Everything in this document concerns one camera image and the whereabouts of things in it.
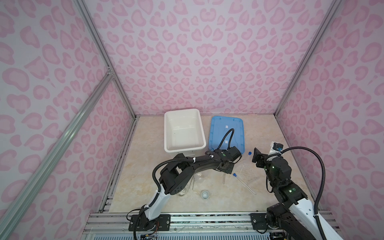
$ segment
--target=white plastic bin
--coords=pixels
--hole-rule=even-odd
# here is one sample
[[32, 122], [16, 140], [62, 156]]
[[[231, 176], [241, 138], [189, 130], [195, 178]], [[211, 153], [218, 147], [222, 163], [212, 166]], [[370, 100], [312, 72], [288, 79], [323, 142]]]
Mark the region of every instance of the white plastic bin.
[[172, 157], [179, 153], [193, 156], [197, 151], [204, 149], [206, 145], [203, 124], [197, 109], [165, 113], [164, 150]]

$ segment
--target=aluminum frame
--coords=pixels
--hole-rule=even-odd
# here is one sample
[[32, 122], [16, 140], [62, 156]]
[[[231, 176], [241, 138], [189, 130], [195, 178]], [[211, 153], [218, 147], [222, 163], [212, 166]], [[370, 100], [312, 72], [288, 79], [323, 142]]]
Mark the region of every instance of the aluminum frame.
[[[283, 234], [258, 232], [203, 232], [203, 233], [162, 233], [156, 234], [157, 240], [274, 240]], [[134, 240], [132, 233], [125, 234], [90, 234], [81, 240]]]
[[289, 96], [293, 92], [294, 86], [300, 80], [302, 72], [304, 71], [305, 67], [308, 65], [309, 61], [311, 60], [312, 56], [314, 55], [316, 48], [320, 44], [326, 31], [330, 27], [333, 19], [336, 16], [336, 13], [341, 9], [340, 6], [341, 6], [342, 2], [343, 2], [343, 0], [333, 0], [333, 2], [331, 3], [331, 6], [329, 7], [329, 9], [328, 9], [327, 13], [325, 14], [319, 28], [317, 29], [317, 31], [313, 37], [313, 40], [307, 49], [307, 52], [305, 52], [303, 60], [300, 62], [299, 67], [297, 68], [295, 74], [293, 75], [291, 82], [289, 83], [287, 89], [285, 90], [285, 92], [283, 94], [283, 97], [281, 98], [279, 105], [276, 108], [276, 111], [275, 111], [276, 117], [281, 113], [281, 111], [282, 111], [284, 105], [286, 104]]
[[112, 74], [106, 74], [90, 97], [85, 101], [65, 132], [44, 158], [36, 172], [29, 179], [23, 190], [9, 206], [0, 223], [0, 239], [6, 240], [12, 234], [20, 220], [34, 201], [44, 183], [55, 169], [56, 164], [68, 149], [72, 140], [83, 126], [83, 123], [103, 95], [109, 83], [113, 80]]
[[128, 133], [127, 133], [127, 136], [122, 144], [122, 147], [121, 147], [121, 150], [120, 150], [120, 154], [118, 156], [118, 159], [115, 163], [115, 166], [113, 168], [113, 171], [112, 171], [112, 174], [108, 180], [108, 184], [107, 184], [107, 188], [103, 194], [103, 198], [102, 198], [102, 201], [100, 202], [99, 204], [99, 207], [98, 207], [98, 212], [99, 213], [102, 213], [104, 208], [105, 208], [105, 205], [108, 204], [107, 203], [107, 200], [109, 198], [109, 196], [113, 195], [114, 194], [114, 190], [116, 188], [116, 185], [118, 183], [118, 180], [119, 180], [119, 176], [120, 176], [120, 172], [121, 172], [121, 169], [124, 165], [124, 162], [125, 162], [125, 158], [126, 158], [126, 155], [128, 153], [128, 148], [129, 148], [129, 145], [131, 143], [131, 140], [132, 140], [132, 137], [133, 137], [133, 132], [136, 128], [136, 124], [137, 124], [137, 121], [138, 121], [138, 118], [136, 118], [135, 120], [132, 121], [130, 127], [129, 127], [129, 130], [128, 130]]
[[[250, 213], [265, 212], [170, 212], [170, 230], [161, 233], [207, 233], [207, 232], [256, 232], [252, 228]], [[330, 211], [319, 211], [326, 221], [341, 235], [334, 216]], [[84, 228], [83, 238], [98, 234], [132, 233], [128, 231], [126, 213], [90, 214]]]
[[99, 33], [98, 33], [94, 23], [93, 23], [93, 20], [92, 20], [91, 14], [89, 13], [87, 5], [85, 4], [84, 0], [73, 0], [73, 2], [75, 3], [75, 5], [79, 11], [79, 13], [80, 13], [80, 15], [81, 15], [81, 17], [85, 23], [85, 26], [87, 27], [89, 33], [91, 34], [91, 37], [96, 44], [96, 48], [100, 52], [100, 56], [103, 59], [103, 62], [108, 69], [108, 73], [110, 73], [112, 75], [116, 75], [116, 77], [114, 78], [115, 85], [119, 91], [121, 98], [123, 99], [123, 102], [124, 102], [126, 108], [129, 110], [131, 117], [133, 119], [135, 119], [136, 118], [135, 112], [133, 111], [133, 108], [132, 108], [131, 103], [129, 102], [128, 96], [127, 96], [126, 92], [124, 91], [124, 88], [121, 84], [121, 81], [116, 74], [116, 71], [113, 67], [113, 64], [112, 64], [112, 62], [108, 56], [108, 53], [107, 53], [107, 51], [103, 45], [103, 42], [101, 41], [101, 37], [100, 37], [100, 35], [99, 35]]

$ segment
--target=blue plastic lid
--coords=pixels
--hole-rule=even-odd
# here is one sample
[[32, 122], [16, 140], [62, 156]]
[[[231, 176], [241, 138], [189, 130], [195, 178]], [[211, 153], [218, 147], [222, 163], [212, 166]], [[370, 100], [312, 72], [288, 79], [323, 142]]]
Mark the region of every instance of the blue plastic lid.
[[[244, 140], [244, 124], [243, 120], [240, 118], [230, 118], [230, 117], [221, 117], [216, 116], [212, 118], [211, 129], [209, 132], [209, 144], [208, 147], [211, 151], [217, 149], [224, 135], [233, 128], [235, 134], [231, 140], [231, 147], [235, 146], [241, 154], [245, 152], [245, 140]], [[225, 138], [220, 149], [227, 149], [228, 141], [231, 137], [231, 133]]]

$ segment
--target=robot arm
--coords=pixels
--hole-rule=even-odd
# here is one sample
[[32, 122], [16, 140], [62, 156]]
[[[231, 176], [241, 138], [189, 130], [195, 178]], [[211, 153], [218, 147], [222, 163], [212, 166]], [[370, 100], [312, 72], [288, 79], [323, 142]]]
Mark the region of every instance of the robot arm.
[[231, 147], [228, 150], [216, 149], [213, 152], [207, 152], [211, 159], [206, 159], [208, 155], [200, 157], [185, 157], [180, 153], [174, 159], [188, 159], [195, 162], [175, 161], [168, 163], [160, 171], [160, 186], [161, 191], [156, 191], [145, 210], [146, 218], [151, 221], [156, 219], [161, 212], [161, 209], [166, 205], [171, 195], [175, 195], [187, 185], [192, 176], [208, 169], [216, 169], [227, 174], [232, 173], [234, 161], [241, 157], [240, 151], [236, 147]]
[[[295, 240], [322, 240], [314, 218], [313, 204], [308, 200], [303, 190], [291, 180], [291, 167], [279, 154], [282, 148], [282, 144], [272, 142], [269, 155], [262, 154], [255, 148], [252, 159], [257, 167], [264, 169], [267, 181], [272, 186], [272, 191], [279, 201], [278, 204], [267, 208], [267, 224], [271, 228], [284, 229]], [[301, 220], [302, 225], [292, 214]], [[327, 221], [320, 214], [318, 216], [326, 238], [328, 240], [342, 240]]]

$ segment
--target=pink leopard print wall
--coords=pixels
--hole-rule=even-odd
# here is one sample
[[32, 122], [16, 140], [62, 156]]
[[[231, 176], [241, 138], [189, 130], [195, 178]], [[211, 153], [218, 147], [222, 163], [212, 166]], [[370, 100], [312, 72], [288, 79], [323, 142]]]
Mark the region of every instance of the pink leopard print wall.
[[87, 0], [136, 114], [273, 113], [331, 0]]
[[101, 201], [130, 123], [110, 83], [10, 239], [79, 239]]
[[0, 3], [0, 218], [105, 75], [71, 0]]
[[[350, 240], [384, 236], [383, 12], [383, 1], [345, 1], [278, 118], [291, 146], [324, 160], [321, 204]], [[294, 154], [317, 192], [317, 159]]]

